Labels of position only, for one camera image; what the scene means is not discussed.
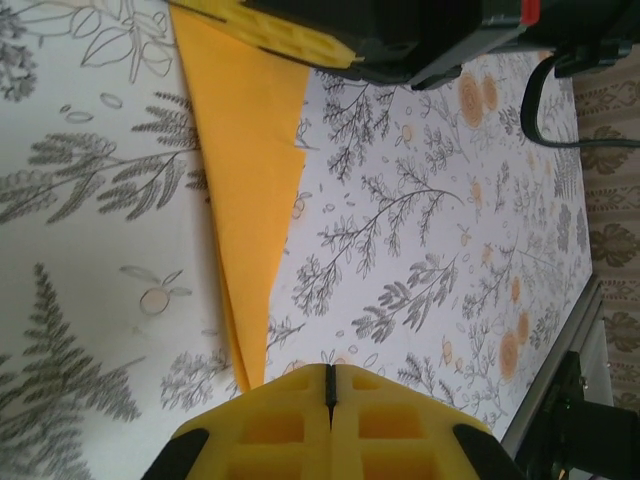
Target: floral patterned paper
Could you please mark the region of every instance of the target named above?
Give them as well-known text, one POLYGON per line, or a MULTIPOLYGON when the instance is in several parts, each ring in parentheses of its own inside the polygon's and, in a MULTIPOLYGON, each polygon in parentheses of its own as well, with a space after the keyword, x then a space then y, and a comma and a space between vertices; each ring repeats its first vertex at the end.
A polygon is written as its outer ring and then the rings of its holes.
MULTIPOLYGON (((238 395, 169 20, 0 1, 3 479, 140 478, 238 395)), ((519 127, 538 61, 484 56, 430 92, 312 72, 267 380, 352 363, 503 435, 591 271, 578 157, 519 127)), ((540 121, 575 134, 570 84, 540 121)))

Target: black cable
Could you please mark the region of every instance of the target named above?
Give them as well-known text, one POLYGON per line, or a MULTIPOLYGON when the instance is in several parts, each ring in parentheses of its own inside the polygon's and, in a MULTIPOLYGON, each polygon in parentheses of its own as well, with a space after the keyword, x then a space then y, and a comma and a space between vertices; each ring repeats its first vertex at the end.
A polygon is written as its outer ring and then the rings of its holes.
POLYGON ((584 148, 584 147, 616 147, 616 148, 640 148, 640 141, 628 140, 623 138, 604 138, 604 139, 580 139, 577 142, 556 142, 543 138, 540 128, 538 127, 538 110, 540 109, 540 100, 542 98, 542 89, 544 83, 560 61, 566 59, 565 55, 553 55, 542 62, 535 68, 527 88, 524 92, 522 100, 522 109, 520 110, 520 123, 522 124, 522 132, 533 143, 549 148, 584 148))

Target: table surface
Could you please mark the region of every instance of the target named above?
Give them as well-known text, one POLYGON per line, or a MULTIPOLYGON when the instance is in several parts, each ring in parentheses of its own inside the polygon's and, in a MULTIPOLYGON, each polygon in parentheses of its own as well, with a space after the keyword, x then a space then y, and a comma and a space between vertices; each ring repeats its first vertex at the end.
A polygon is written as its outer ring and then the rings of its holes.
MULTIPOLYGON (((0 476, 139 478, 238 394, 167 7, 0 5, 0 476)), ((267 380, 352 363, 502 437, 591 273, 578 154, 519 127, 538 61, 418 93, 311 73, 267 380)), ((570 83, 540 120, 575 136, 570 83)))

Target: folded yellow paper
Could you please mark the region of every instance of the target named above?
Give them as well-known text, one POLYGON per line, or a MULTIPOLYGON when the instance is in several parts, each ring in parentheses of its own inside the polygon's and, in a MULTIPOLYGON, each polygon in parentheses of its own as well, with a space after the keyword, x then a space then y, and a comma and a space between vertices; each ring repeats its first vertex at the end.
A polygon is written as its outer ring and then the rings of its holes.
POLYGON ((171 8, 202 145, 236 380, 262 385, 269 296, 304 166, 295 132, 309 68, 171 8))

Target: yellow sheet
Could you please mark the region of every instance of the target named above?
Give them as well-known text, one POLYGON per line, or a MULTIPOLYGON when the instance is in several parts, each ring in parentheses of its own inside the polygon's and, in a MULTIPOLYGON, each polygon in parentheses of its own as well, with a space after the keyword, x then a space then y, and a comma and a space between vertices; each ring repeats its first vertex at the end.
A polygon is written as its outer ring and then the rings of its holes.
POLYGON ((236 380, 262 385, 269 295, 304 166, 293 146, 309 69, 246 46, 171 8, 218 235, 236 380))

